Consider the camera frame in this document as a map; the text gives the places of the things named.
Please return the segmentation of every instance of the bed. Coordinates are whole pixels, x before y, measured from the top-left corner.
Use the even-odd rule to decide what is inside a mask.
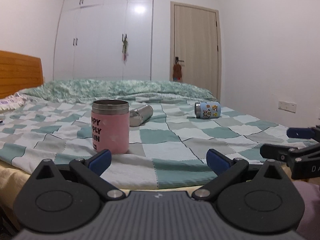
[[[299,148],[315,143],[289,139],[286,127],[228,107],[222,107],[218,119],[195,119],[194,103],[215,98],[187,84],[98,80],[43,84],[40,59],[9,52],[0,52],[0,69],[5,73],[0,77],[0,97],[17,91],[28,97],[24,106],[4,113],[0,124],[0,203],[16,226],[13,201],[42,159],[66,164],[95,154],[90,116],[96,99],[127,100],[131,109],[148,103],[154,109],[147,123],[130,128],[129,154],[114,155],[101,176],[126,193],[174,189],[191,193],[216,177],[205,161],[209,148],[230,159],[261,164],[263,143]]]

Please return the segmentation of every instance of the ribbed gray surface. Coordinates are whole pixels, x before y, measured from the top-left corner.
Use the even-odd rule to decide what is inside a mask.
[[[15,240],[303,240],[295,232],[255,236],[236,230],[211,204],[191,200],[186,192],[132,191],[109,202],[89,225],[66,234],[35,235],[23,231]]]

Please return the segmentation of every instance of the pink can cooler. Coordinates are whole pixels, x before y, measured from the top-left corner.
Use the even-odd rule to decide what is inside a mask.
[[[127,153],[129,149],[129,104],[117,99],[93,102],[91,111],[92,144],[100,152]]]

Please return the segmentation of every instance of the yellow fabric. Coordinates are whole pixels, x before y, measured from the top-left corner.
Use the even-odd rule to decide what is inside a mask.
[[[282,167],[285,173],[291,177],[291,171],[287,166]],[[0,205],[7,214],[12,223],[19,228],[19,224],[13,215],[13,202],[20,192],[22,186],[29,179],[30,174],[0,161]],[[320,185],[320,178],[304,180],[313,184]],[[146,191],[187,191],[189,195],[201,186],[183,187],[183,188],[169,188],[161,190],[146,190]],[[122,189],[127,195],[130,192],[128,189]]]

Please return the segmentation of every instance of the white wall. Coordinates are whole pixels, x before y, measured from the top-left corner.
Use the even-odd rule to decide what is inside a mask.
[[[171,1],[219,9],[218,0],[154,0],[151,65],[152,80],[169,80],[170,76]]]
[[[63,0],[0,0],[0,50],[41,58],[52,80],[53,55]]]
[[[219,0],[221,102],[286,126],[319,124],[320,0]],[[297,112],[278,110],[278,101]]]

